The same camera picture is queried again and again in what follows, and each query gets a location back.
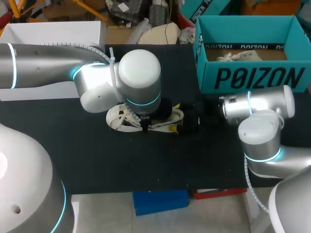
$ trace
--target screw hole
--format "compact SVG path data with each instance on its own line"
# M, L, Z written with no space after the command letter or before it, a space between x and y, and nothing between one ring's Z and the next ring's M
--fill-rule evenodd
M12 205L11 210L14 214L20 214L21 209L18 205Z

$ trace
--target cardboard box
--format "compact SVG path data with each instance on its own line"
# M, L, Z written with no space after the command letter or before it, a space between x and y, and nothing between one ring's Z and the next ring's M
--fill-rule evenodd
M217 16L228 5L230 0L187 0L180 12L192 23L196 23L198 16Z
M132 34L131 28L108 27L105 43L107 45L123 45Z
M295 15L300 0L243 0L241 15L244 16L291 16Z
M0 43L43 45L71 42L100 45L104 51L106 25L100 21L16 23L5 27ZM0 100L45 100L79 98L73 82L42 87L0 89Z
M211 49L226 49L220 55L257 50L263 61L217 62L217 54L208 60ZM311 43L293 16L201 16L193 51L204 94L284 84L303 92L311 80Z

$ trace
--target glowing blue ring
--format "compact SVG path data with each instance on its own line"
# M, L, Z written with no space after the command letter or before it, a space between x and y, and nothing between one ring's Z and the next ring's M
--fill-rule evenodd
M105 64L105 63L96 62L96 63L91 63L91 64L84 65L84 66L80 67L80 68L73 74L72 80L74 81L74 78L75 78L76 75L82 70L83 67L92 67L92 66L98 66L98 65L106 65L106 64Z
M63 182L62 182L62 185L63 185L63 189L64 189L64 194L65 194L64 207L63 207L63 210L62 210L62 214L60 215L59 220L57 221L57 223L56 223L55 227L53 228L53 230L51 231L51 233L53 233L56 230L56 228L58 227L60 221L62 220L62 217L63 217L64 212L65 212L65 207L66 207L66 191L65 191L65 186L64 186Z
M248 102L248 108L249 108L249 114L252 115L252 106L251 106L251 91L247 92L247 102Z
M16 86L16 78L17 78L17 69L16 69L16 57L14 48L11 44L8 43L8 46L10 48L11 54L12 54L12 61L13 61L13 83L11 89L13 89Z
M245 153L244 153L244 155L245 155L245 157L246 157L247 159L249 159L250 161L263 163L263 162L268 162L268 161L271 161L271 160L277 158L278 155L280 154L280 152L281 152L281 147L280 147L280 149L278 150L278 152L275 154L275 156L273 156L273 157L271 157L271 158L269 158L269 159L264 159L264 160L251 159L251 158L247 157L247 155L246 155Z
M146 103L146 104L138 104L138 103L131 102L129 99L126 99L126 100L129 101L133 105L147 106L147 105L150 105L150 104L154 103L160 97L160 95L161 95L161 92L158 94L158 96L153 101L151 101L150 103Z

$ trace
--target plastic bag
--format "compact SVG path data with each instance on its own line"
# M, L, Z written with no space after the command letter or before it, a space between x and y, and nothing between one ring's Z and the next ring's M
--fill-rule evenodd
M149 19L144 18L142 22L140 22L137 27L134 29L128 40L126 41L126 44L137 44L139 39L141 38L141 35L151 29L151 24L149 23Z

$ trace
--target red object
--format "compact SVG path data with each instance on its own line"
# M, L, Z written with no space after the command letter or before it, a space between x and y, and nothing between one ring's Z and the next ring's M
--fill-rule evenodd
M13 18L13 12L8 11L0 17L0 29L4 28Z
M218 197L237 195L241 193L246 193L246 191L247 191L246 188L232 188L221 192L196 193L195 191L193 191L193 195L195 199L201 200L207 198L218 198Z
M177 12L177 22L178 22L178 25L184 29L184 28L187 28L187 27L192 27L194 28L194 24L188 20L186 17L184 17L180 11Z

